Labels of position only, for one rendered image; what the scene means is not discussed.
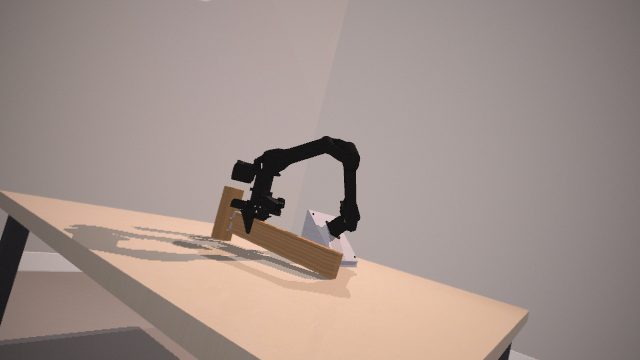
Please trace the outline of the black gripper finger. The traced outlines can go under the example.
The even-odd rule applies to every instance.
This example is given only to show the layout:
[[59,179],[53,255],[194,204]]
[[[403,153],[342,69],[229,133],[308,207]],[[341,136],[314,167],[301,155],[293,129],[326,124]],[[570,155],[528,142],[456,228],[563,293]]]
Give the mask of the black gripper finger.
[[261,220],[261,221],[265,221],[266,219],[268,219],[268,218],[271,218],[271,217],[272,217],[272,216],[264,215],[264,214],[260,214],[260,213],[257,213],[257,214],[258,214],[258,215],[257,215],[255,218],[256,218],[256,219],[259,219],[259,220]]
[[251,230],[251,227],[252,227],[252,224],[253,224],[253,220],[258,214],[257,213],[247,212],[247,211],[243,211],[243,210],[239,210],[239,211],[242,214],[242,218],[243,218],[243,221],[244,221],[246,234],[249,234],[250,230]]

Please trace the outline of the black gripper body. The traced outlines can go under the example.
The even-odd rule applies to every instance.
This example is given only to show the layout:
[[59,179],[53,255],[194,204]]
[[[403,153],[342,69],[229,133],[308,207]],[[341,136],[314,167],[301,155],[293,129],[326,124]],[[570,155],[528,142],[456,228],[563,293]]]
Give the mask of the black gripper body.
[[[280,212],[271,212],[269,211],[267,208],[265,208],[264,206],[257,206],[257,201],[258,198],[260,196],[260,194],[265,191],[265,195],[269,195],[269,192],[271,191],[270,188],[266,188],[266,187],[262,187],[262,186],[257,186],[254,185],[253,188],[250,187],[250,191],[252,191],[251,194],[251,198],[250,200],[244,201],[244,200],[240,200],[240,199],[233,199],[231,201],[230,207],[233,208],[237,208],[237,209],[241,209],[243,211],[247,211],[247,212],[251,212],[251,213],[260,213],[260,214],[264,214],[264,215],[275,215],[275,216],[280,216],[281,215],[281,210]],[[273,194],[273,192],[270,192]],[[254,207],[256,206],[256,207]],[[259,208],[261,207],[261,208]]]

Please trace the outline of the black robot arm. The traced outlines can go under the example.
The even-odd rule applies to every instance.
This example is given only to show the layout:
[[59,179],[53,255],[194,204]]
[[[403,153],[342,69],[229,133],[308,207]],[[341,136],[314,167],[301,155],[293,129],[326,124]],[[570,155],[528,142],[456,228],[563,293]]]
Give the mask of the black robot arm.
[[[254,185],[270,188],[274,176],[281,176],[279,172],[289,165],[309,159],[321,154],[329,154],[342,162],[344,168],[344,192],[345,198],[340,201],[340,214],[332,221],[326,221],[329,232],[332,236],[341,239],[343,232],[356,231],[357,223],[360,220],[360,213],[356,203],[356,170],[359,167],[360,155],[354,143],[341,139],[324,136],[321,139],[311,141],[289,149],[271,149],[263,155],[254,159],[254,163],[247,163],[237,160],[234,164],[231,179],[250,183],[254,180]],[[261,168],[262,163],[262,168]],[[271,212],[280,212],[285,206],[285,199],[273,198],[272,193],[265,195],[263,191],[257,201],[257,206],[264,206]]]

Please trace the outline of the wooden post with two steel pins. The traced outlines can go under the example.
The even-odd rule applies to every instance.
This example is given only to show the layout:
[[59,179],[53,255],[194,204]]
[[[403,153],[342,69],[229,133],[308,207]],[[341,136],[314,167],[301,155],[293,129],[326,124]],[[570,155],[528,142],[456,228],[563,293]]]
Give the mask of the wooden post with two steel pins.
[[230,207],[231,201],[235,199],[242,200],[244,190],[233,187],[224,186],[219,208],[215,218],[211,237],[221,241],[231,241],[232,233],[230,233],[229,225],[233,223],[234,211],[239,209]]

